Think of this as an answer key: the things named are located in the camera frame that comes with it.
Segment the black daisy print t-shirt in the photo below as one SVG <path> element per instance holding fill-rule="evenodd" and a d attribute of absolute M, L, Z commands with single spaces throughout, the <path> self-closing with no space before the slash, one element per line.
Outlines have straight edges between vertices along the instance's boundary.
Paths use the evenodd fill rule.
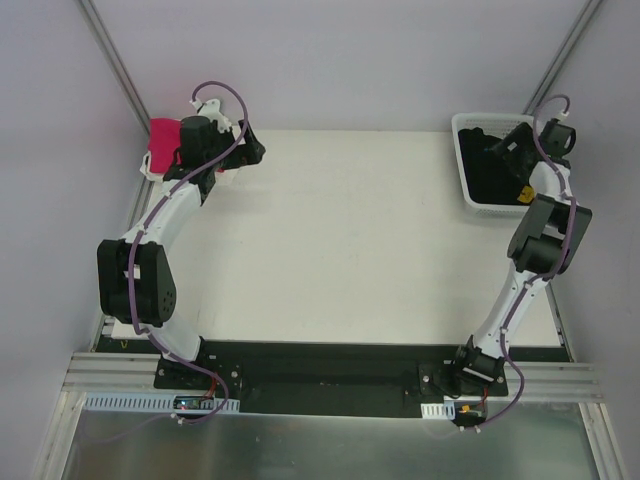
<path fill-rule="evenodd" d="M 534 190 L 516 179 L 489 151 L 499 138 L 486 135 L 481 128 L 458 132 L 462 165 L 470 199 L 478 204 L 525 206 Z"/>

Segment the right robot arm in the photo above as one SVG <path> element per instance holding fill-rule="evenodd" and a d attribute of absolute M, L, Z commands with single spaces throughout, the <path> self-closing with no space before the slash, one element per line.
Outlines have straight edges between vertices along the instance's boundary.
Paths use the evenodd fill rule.
<path fill-rule="evenodd" d="M 573 195 L 565 159 L 575 141 L 576 130 L 553 118 L 540 133 L 534 124 L 522 123 L 489 148 L 535 196 L 508 245 L 510 266 L 498 298 L 447 368 L 455 397 L 485 394 L 498 383 L 531 303 L 568 269 L 584 238 L 593 212 Z"/>

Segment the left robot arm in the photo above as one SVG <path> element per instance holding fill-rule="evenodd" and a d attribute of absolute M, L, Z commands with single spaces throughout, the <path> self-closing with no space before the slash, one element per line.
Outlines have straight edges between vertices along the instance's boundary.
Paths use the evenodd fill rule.
<path fill-rule="evenodd" d="M 191 389 L 209 382 L 212 367 L 198 356 L 201 337 L 176 313 L 177 288 L 167 252 L 207 200 L 218 170 L 261 162 L 265 147 L 246 120 L 239 127 L 235 136 L 205 116 L 181 120 L 179 144 L 160 182 L 161 197 L 122 237 L 105 239 L 97 248 L 102 312 L 150 337 L 166 358 L 180 361 L 176 375 Z"/>

